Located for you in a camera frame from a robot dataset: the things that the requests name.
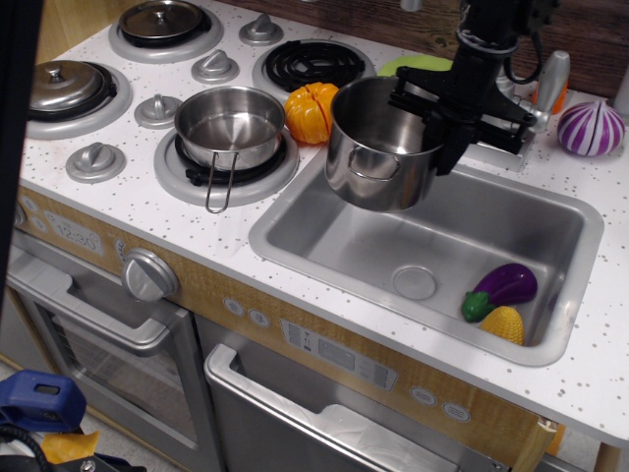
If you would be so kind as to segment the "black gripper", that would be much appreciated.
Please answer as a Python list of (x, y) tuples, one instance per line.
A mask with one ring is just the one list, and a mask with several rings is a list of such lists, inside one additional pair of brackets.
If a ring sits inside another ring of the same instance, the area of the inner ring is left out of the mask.
[(447, 72), (397, 69), (389, 103), (422, 118), (424, 143), (440, 147), (437, 176), (448, 175), (471, 144), (520, 151), (536, 118), (496, 84), (517, 45), (516, 39), (498, 44), (462, 39)]

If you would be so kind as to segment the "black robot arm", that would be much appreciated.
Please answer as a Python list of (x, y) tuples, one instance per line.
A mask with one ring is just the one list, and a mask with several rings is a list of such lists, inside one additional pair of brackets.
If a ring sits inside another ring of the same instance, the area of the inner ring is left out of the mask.
[[(478, 142), (516, 154), (539, 114), (499, 90), (501, 72), (526, 85), (543, 70), (539, 30), (550, 23), (558, 1), (463, 1), (456, 30), (459, 47), (447, 71), (399, 67), (389, 103), (422, 119), (422, 149), (436, 149), (431, 166), (450, 173), (468, 146)], [(511, 57), (528, 36), (539, 60), (534, 73), (519, 80)]]

